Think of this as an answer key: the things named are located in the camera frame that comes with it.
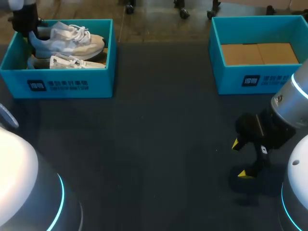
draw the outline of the brown cardboard box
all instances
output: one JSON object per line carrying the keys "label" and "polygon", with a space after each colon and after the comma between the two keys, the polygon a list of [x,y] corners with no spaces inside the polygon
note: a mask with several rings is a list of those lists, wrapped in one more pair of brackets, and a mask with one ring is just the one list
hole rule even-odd
{"label": "brown cardboard box", "polygon": [[298,64],[290,43],[258,44],[264,64]]}
{"label": "brown cardboard box", "polygon": [[227,65],[260,65],[263,64],[257,44],[222,45]]}
{"label": "brown cardboard box", "polygon": [[227,65],[298,64],[289,43],[221,45]]}

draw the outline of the shoelace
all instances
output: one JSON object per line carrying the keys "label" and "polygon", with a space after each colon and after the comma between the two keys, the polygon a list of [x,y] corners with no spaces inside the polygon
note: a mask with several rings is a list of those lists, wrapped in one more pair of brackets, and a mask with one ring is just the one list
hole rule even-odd
{"label": "shoelace", "polygon": [[76,63],[78,63],[78,64],[79,64],[78,68],[86,68],[86,66],[84,65],[83,60],[74,58],[74,57],[72,57],[72,56],[70,56],[70,57],[74,59],[74,60],[70,60],[70,61],[69,61],[69,62],[70,62],[70,65],[71,65],[72,67],[74,67],[74,65],[75,65]]}
{"label": "shoelace", "polygon": [[80,43],[87,43],[91,39],[91,33],[89,29],[86,29],[84,26],[69,25],[68,29],[71,30],[74,35],[66,40],[74,40]]}

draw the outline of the glowing blue ring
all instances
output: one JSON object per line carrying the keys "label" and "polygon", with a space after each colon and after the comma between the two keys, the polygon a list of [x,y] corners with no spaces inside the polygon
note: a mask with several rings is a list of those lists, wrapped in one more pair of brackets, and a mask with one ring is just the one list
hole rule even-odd
{"label": "glowing blue ring", "polygon": [[295,79],[294,79],[294,74],[291,77],[291,80],[294,84],[294,87],[296,87],[296,89],[306,98],[308,99],[308,95],[300,88],[300,86],[296,83]]}
{"label": "glowing blue ring", "polygon": [[59,216],[61,214],[63,204],[64,204],[64,185],[63,185],[63,181],[62,181],[60,176],[59,176],[59,178],[60,178],[61,187],[62,187],[62,198],[61,198],[60,208],[59,208],[58,213],[57,213],[56,217],[54,218],[53,222],[51,223],[51,225],[47,229],[47,231],[51,231],[53,229],[54,225],[57,223],[57,220],[59,219]]}
{"label": "glowing blue ring", "polygon": [[292,221],[292,223],[294,224],[294,226],[297,227],[297,229],[298,229],[299,231],[302,231],[302,230],[295,224],[295,222],[292,220],[292,218],[290,217],[290,215],[289,215],[287,209],[285,208],[285,205],[284,205],[284,202],[283,202],[283,197],[282,197],[282,187],[283,187],[283,184],[282,184],[282,186],[281,186],[281,200],[282,200],[282,205],[283,205],[283,207],[284,207],[285,213],[288,215],[290,221]]}

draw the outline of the shoe sole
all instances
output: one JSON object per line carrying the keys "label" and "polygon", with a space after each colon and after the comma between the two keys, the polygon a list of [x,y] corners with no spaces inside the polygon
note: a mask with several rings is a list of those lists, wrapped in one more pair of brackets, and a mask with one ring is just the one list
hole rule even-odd
{"label": "shoe sole", "polygon": [[77,58],[77,59],[87,60],[87,59],[95,57],[96,55],[101,53],[103,50],[104,49],[96,51],[96,52],[94,52],[92,54],[83,55],[83,56],[76,56],[76,55],[71,55],[71,54],[68,54],[68,53],[62,53],[62,52],[56,52],[56,51],[36,51],[35,52],[35,57],[38,58],[38,59],[48,59],[52,55],[63,54],[63,55],[66,55],[66,56],[72,56],[72,57]]}

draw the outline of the chair leg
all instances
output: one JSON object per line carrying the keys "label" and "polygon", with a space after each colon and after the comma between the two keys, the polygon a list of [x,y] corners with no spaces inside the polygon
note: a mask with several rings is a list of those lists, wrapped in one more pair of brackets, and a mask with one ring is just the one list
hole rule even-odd
{"label": "chair leg", "polygon": [[175,7],[180,10],[180,17],[182,19],[187,19],[190,16],[188,11],[186,9],[184,9],[185,0],[174,0],[173,3],[175,4]]}
{"label": "chair leg", "polygon": [[215,17],[217,15],[217,12],[219,10],[219,5],[221,4],[220,1],[218,0],[213,0],[213,6],[212,6],[212,10],[207,11],[207,18],[209,20],[212,20],[212,17]]}

